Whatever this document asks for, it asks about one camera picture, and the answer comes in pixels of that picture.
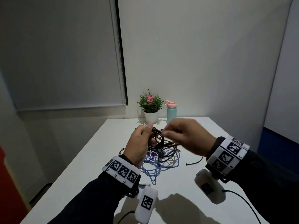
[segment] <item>green leaves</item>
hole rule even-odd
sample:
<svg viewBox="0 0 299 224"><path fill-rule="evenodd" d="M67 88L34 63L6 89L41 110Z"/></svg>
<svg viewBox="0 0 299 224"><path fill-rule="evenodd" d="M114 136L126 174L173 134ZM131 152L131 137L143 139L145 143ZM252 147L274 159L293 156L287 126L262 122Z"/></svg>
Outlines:
<svg viewBox="0 0 299 224"><path fill-rule="evenodd" d="M137 104L139 104L139 107L142 108L146 113L155 113L161 110L164 100L157 94L156 96L154 96L153 101L149 103L147 101L148 95L152 95L150 90L148 90L148 94L143 92L143 95L140 95L140 101L137 102Z"/></svg>

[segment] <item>red object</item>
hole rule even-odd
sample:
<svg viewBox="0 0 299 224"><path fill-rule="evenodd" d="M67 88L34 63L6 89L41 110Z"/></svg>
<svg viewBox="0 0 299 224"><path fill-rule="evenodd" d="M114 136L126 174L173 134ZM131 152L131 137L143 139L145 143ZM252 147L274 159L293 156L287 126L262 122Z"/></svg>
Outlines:
<svg viewBox="0 0 299 224"><path fill-rule="evenodd" d="M28 210L4 165L4 158L0 147L0 223L19 224Z"/></svg>

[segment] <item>water bottle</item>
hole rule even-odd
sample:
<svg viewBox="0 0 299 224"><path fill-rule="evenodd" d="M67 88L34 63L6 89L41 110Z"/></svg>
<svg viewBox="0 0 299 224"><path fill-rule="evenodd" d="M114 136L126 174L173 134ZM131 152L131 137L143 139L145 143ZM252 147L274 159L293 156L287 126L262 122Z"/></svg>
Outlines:
<svg viewBox="0 0 299 224"><path fill-rule="evenodd" d="M169 100L164 101L167 105L167 124L174 118L176 118L176 103Z"/></svg>

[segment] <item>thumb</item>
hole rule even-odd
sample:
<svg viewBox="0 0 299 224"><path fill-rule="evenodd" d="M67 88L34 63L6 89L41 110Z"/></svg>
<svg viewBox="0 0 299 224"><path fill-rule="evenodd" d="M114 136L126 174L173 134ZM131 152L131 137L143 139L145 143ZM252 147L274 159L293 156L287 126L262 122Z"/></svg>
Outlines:
<svg viewBox="0 0 299 224"><path fill-rule="evenodd" d="M163 131L162 136L173 140L176 143L181 144L184 140L184 136L181 133L177 133L175 131Z"/></svg>
<svg viewBox="0 0 299 224"><path fill-rule="evenodd" d="M152 123L148 123L147 126L144 128L143 132L142 132L142 137L148 141L151 133L152 133L152 128L153 128L154 124Z"/></svg>

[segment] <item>white wristband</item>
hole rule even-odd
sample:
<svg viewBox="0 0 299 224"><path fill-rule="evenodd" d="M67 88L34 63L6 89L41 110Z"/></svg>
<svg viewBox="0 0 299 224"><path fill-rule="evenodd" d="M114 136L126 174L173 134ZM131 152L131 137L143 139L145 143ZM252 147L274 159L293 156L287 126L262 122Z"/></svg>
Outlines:
<svg viewBox="0 0 299 224"><path fill-rule="evenodd" d="M119 156L113 157L102 169L107 174L110 174L119 182L132 188L140 170Z"/></svg>
<svg viewBox="0 0 299 224"><path fill-rule="evenodd" d="M228 136L207 160L216 171L226 177L246 155L250 146Z"/></svg>

